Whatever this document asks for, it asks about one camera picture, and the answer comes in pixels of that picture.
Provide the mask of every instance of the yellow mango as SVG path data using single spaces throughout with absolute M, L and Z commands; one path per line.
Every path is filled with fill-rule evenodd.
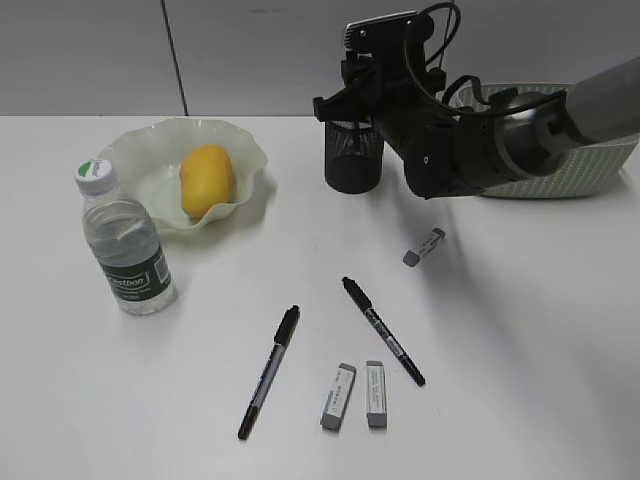
M 231 159 L 219 145 L 196 148 L 182 162 L 182 209 L 201 218 L 218 203 L 233 200 L 235 180 Z

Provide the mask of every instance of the black mesh pen holder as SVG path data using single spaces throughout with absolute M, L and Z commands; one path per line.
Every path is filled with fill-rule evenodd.
M 369 123 L 325 122 L 324 178 L 342 193 L 364 193 L 382 172 L 384 140 Z

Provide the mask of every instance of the plastic bottle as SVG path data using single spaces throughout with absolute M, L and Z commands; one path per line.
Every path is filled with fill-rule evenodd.
M 147 315 L 170 305 L 177 292 L 145 208 L 122 191 L 107 160 L 83 163 L 75 177 L 85 197 L 85 238 L 120 308 Z

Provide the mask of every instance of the bottle cap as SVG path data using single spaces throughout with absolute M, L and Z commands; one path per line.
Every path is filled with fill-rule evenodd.
M 89 160 L 76 168 L 76 183 L 84 195 L 102 195 L 118 186 L 116 171 L 109 160 Z

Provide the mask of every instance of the bowl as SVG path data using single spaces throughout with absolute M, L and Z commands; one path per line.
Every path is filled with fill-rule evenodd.
M 497 83 L 482 86 L 485 98 L 507 88 L 518 92 L 549 94 L 571 89 L 564 83 Z M 465 87 L 456 95 L 457 106 L 482 107 L 473 98 L 471 87 Z M 501 198 L 577 198 L 603 192 L 617 177 L 618 171 L 638 145 L 640 136 L 632 135 L 611 142 L 574 148 L 562 154 L 563 166 L 551 176 L 533 178 L 488 189 L 483 195 Z
M 220 203 L 202 218 L 182 210 L 180 166 L 195 148 L 215 143 L 229 153 L 236 188 L 231 203 Z M 149 212 L 161 232 L 195 233 L 214 220 L 228 217 L 253 194 L 253 178 L 267 165 L 267 156 L 253 136 L 222 120 L 172 118 L 125 133 L 99 158 L 114 166 L 122 188 Z

